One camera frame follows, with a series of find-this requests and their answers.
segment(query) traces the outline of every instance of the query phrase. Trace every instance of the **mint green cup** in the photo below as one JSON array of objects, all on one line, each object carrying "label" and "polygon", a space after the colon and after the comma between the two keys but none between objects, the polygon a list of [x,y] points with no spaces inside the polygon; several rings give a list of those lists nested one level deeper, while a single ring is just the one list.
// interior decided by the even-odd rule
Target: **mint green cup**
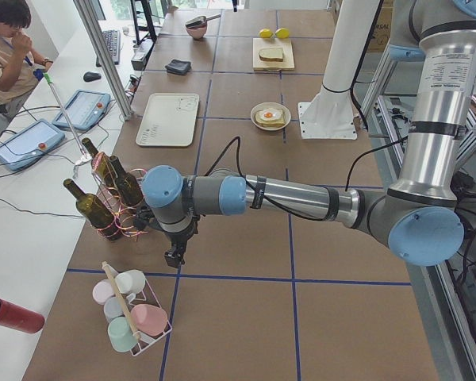
[{"label": "mint green cup", "polygon": [[110,322],[108,336],[113,349],[117,352],[128,352],[137,344],[137,339],[132,334],[127,319],[123,316]]}]

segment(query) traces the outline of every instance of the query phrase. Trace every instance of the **black hair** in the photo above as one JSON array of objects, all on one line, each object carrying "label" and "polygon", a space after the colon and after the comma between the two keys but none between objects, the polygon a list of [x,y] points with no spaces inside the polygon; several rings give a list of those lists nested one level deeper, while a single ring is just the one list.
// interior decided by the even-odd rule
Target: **black hair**
[{"label": "black hair", "polygon": [[12,27],[28,28],[32,15],[26,1],[0,0],[0,22]]}]

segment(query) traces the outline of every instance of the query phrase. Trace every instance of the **red thermos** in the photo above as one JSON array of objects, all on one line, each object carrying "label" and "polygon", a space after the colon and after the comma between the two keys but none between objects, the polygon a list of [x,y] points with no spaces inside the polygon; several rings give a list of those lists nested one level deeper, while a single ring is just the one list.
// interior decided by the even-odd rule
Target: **red thermos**
[{"label": "red thermos", "polygon": [[44,316],[0,299],[0,325],[22,332],[35,333],[44,326]]}]

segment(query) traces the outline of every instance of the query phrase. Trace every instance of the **white desk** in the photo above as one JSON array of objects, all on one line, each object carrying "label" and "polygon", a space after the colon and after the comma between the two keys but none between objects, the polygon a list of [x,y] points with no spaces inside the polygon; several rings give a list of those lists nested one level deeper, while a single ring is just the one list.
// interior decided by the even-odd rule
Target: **white desk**
[{"label": "white desk", "polygon": [[[125,85],[129,76],[137,73],[134,73],[130,63],[133,55],[132,37],[123,36],[122,33],[121,41],[121,64],[117,69]],[[81,29],[71,38],[49,72],[63,102],[78,89],[110,93],[103,74],[98,81],[83,82],[83,73],[86,71],[102,73],[101,68],[95,67],[95,53],[86,30]],[[45,80],[25,104],[27,108],[38,106],[56,106],[56,100]],[[52,121],[57,112],[55,109],[33,111],[36,118],[42,117],[48,121]],[[12,121],[10,129],[19,131],[33,122],[31,116],[22,113]],[[122,122],[120,110],[114,106],[101,121],[101,126],[109,134],[101,150],[112,152]],[[98,144],[106,137],[103,129],[96,126],[85,136]],[[71,134],[66,133],[66,137],[71,139]],[[74,140],[52,153],[66,156],[72,161],[81,156]],[[8,173],[6,168],[0,167],[0,175]],[[78,214],[74,198],[62,186],[63,180],[72,177],[72,174],[73,164],[69,161],[46,156],[31,168],[0,179],[0,198],[24,210]],[[95,192],[97,189],[90,173],[90,164],[79,168],[75,181],[85,191]],[[0,202],[0,298],[47,317],[83,223],[82,218],[20,213]],[[1,381],[18,381],[22,378],[39,337],[40,333],[29,335],[0,326]]]}]

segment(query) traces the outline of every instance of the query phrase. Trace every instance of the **white plate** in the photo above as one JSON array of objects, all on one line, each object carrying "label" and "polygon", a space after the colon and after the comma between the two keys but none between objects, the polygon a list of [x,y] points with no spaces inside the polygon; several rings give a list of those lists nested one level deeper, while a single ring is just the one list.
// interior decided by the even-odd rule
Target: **white plate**
[{"label": "white plate", "polygon": [[[281,109],[284,112],[284,120],[286,121],[286,123],[282,127],[268,128],[268,127],[263,127],[261,125],[258,125],[255,122],[255,113],[257,113],[260,110],[265,110],[265,109],[270,108],[270,107],[272,107],[274,109]],[[291,112],[289,111],[289,109],[287,107],[285,107],[284,105],[281,105],[280,103],[264,102],[264,103],[258,104],[257,106],[254,106],[252,108],[252,110],[251,110],[251,121],[252,121],[252,123],[254,123],[254,125],[258,129],[262,129],[264,131],[279,131],[280,129],[284,129],[289,124],[289,122],[291,121]]]}]

